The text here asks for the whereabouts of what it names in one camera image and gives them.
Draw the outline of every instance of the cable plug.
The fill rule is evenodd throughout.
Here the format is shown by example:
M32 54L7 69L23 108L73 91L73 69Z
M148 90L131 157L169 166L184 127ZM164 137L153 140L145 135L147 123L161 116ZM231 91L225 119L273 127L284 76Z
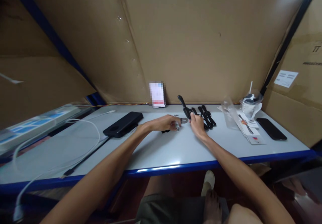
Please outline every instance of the cable plug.
M19 223L23 220L23 210L21 205L17 205L14 208L14 213L13 213L13 222Z
M74 170L73 169L69 169L69 170L67 170L61 177L60 177L60 179L63 179L63 178L65 178L65 177L67 177L67 176L69 176L69 175L71 175L72 173L74 173Z

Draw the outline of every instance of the white table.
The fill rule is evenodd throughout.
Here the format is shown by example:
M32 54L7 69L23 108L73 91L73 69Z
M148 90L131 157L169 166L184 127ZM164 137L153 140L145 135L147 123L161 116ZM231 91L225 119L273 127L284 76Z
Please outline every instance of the white table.
M286 141L275 141L259 128L266 145L251 145L239 130L226 127L223 113L218 105L207 105L217 126L208 131L212 137L227 151L249 163L305 157L312 154L307 146L260 111L256 117L268 118L286 137ZM153 109L151 106L107 106L88 115L84 119L98 116L104 112L116 110L91 121L95 123L104 137L103 130L125 116L130 111L142 112L144 118L140 123L164 116L178 114L185 117L181 105L170 105L166 108ZM58 179L66 170L43 175L30 186L30 190L62 187L75 184L85 174L94 168L104 157L117 148L129 135L122 138L112 138L88 160L79 166L75 172L63 180ZM0 193L17 192L42 172L72 160L87 152L97 141L98 136L94 127L89 123L78 122L41 145L31 149L17 158L17 165L23 175L17 174L12 162L0 168ZM153 176L159 174L206 169L218 165L210 151L194 136L190 123L182 124L178 132L152 132L136 148L126 168L126 174L135 176Z

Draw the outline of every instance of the orange wire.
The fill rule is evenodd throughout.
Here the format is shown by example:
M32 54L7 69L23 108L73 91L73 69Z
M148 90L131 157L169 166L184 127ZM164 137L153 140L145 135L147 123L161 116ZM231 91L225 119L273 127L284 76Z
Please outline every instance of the orange wire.
M123 103L114 103L114 104L108 104L108 105L97 105L97 106L79 106L79 107L104 107L104 106L110 106L110 105L148 105L149 103L138 103L138 104L123 104Z

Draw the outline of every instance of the smartphone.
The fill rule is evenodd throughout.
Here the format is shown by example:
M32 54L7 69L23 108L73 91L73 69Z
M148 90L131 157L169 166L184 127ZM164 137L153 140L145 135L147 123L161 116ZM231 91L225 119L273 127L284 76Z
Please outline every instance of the smartphone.
M165 107L164 83L162 81L150 81L149 89L153 108Z
M274 140L287 140L287 137L280 131L270 120L266 118L257 118L257 122L267 132L267 134Z

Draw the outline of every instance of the blue table edge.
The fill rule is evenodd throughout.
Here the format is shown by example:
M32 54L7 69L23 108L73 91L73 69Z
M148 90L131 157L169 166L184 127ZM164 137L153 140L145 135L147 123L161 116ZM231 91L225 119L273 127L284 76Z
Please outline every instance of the blue table edge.
M317 154L314 150L309 149L304 151L275 153L275 154L244 157L239 159L246 164L255 164L255 163L296 159L296 158L307 158L309 160L314 158L316 155ZM190 172L190 171L198 171L198 170L209 170L209 169L214 169L218 167L220 167L219 162L217 160L214 160L214 161L191 163L191 164L153 167L153 168L147 168L147 169L125 170L123 173L123 176L124 177L149 177L149 176L174 174L174 173ZM80 181L84 176L85 175L77 175L77 176L68 176L64 179L51 178L51 179L36 180L34 183L32 183L29 186L27 191L45 190L45 189L54 189L54 188L73 186L78 181ZM19 193L26 186L27 183L29 183L29 181L16 182L16 183L10 183L10 184L1 184L0 194Z

